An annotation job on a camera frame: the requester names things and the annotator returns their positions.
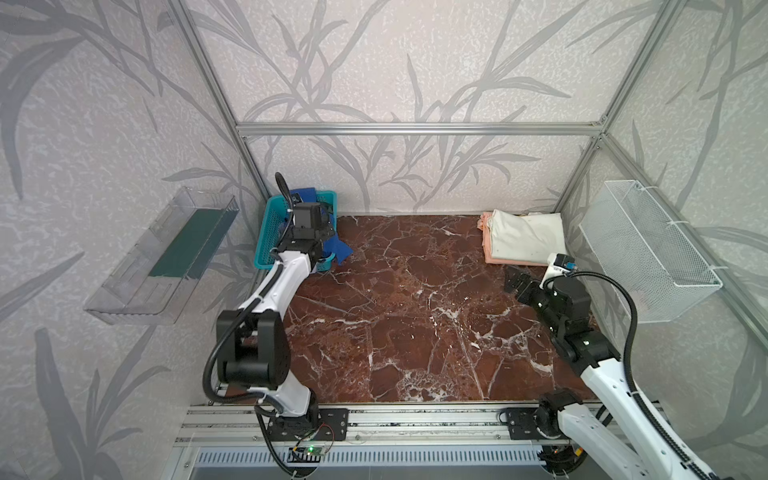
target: white wire mesh basket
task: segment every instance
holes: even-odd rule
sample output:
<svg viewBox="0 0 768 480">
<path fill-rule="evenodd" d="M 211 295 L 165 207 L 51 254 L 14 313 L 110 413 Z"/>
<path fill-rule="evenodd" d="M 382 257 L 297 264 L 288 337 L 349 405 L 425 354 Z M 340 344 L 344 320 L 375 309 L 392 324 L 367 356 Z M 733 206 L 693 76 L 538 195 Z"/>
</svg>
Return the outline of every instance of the white wire mesh basket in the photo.
<svg viewBox="0 0 768 480">
<path fill-rule="evenodd" d="M 636 180 L 605 182 L 579 227 L 605 274 L 632 295 L 641 323 L 669 322 L 723 285 Z"/>
</svg>

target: pink folded cloth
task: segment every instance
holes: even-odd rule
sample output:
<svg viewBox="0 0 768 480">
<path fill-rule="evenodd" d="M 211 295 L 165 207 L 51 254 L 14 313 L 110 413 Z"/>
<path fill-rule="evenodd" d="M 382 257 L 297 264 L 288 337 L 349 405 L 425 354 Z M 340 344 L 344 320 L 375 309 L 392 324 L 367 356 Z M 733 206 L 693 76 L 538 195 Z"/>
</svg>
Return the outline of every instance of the pink folded cloth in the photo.
<svg viewBox="0 0 768 480">
<path fill-rule="evenodd" d="M 526 265 L 526 266 L 547 266 L 546 263 L 526 262 L 524 260 L 506 260 L 502 258 L 491 257 L 491 228 L 488 226 L 493 212 L 483 212 L 478 220 L 478 229 L 482 230 L 482 251 L 485 254 L 486 263 L 498 265 Z"/>
</svg>

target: black mounting plate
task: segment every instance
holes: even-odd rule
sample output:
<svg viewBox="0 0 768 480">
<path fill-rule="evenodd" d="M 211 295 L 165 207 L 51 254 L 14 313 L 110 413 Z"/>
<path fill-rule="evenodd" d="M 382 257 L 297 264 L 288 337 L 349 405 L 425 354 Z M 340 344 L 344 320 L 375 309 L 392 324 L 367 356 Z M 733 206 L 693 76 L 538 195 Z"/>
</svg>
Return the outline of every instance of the black mounting plate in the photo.
<svg viewBox="0 0 768 480">
<path fill-rule="evenodd" d="M 349 410 L 348 409 L 319 409 L 319 421 L 318 425 L 326 423 L 333 433 L 326 427 L 322 427 L 317 431 L 315 436 L 309 440 L 330 440 L 334 439 L 336 442 L 346 440 L 346 428 L 349 424 Z M 266 434 L 269 436 L 272 442 L 295 442 L 296 438 L 288 432 L 285 432 L 277 422 L 270 420 L 269 425 L 266 428 Z"/>
<path fill-rule="evenodd" d="M 509 407 L 501 410 L 498 416 L 507 426 L 510 440 L 552 440 L 538 431 L 535 413 L 535 407 Z"/>
</svg>

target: stack of folded cloth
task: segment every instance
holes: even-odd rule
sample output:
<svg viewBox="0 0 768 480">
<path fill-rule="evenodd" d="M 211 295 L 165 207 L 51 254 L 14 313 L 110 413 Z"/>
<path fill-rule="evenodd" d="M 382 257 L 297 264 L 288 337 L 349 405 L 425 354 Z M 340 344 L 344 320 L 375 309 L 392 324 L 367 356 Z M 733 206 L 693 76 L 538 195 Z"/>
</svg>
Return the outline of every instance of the stack of folded cloth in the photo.
<svg viewBox="0 0 768 480">
<path fill-rule="evenodd" d="M 478 220 L 486 263 L 547 266 L 550 253 L 565 253 L 560 214 L 518 216 L 493 210 Z"/>
</svg>

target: blue cloth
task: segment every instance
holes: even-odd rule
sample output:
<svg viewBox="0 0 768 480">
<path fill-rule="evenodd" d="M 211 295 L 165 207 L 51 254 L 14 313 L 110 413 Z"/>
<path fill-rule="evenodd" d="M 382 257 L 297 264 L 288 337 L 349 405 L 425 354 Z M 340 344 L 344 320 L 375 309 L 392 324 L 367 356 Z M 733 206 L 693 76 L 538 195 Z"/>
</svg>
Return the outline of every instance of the blue cloth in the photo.
<svg viewBox="0 0 768 480">
<path fill-rule="evenodd" d="M 317 190 L 314 188 L 297 188 L 291 190 L 290 193 L 291 196 L 298 194 L 302 202 L 317 202 Z M 333 214 L 328 212 L 331 224 L 334 224 L 334 219 L 336 218 L 335 214 L 336 212 L 333 212 Z M 335 253 L 336 262 L 338 262 L 339 265 L 341 265 L 348 256 L 352 255 L 353 251 L 354 250 L 352 250 L 349 245 L 339 239 L 338 233 L 334 234 L 333 237 L 330 237 L 323 243 L 323 257 L 327 258 L 331 256 L 331 253 Z"/>
</svg>

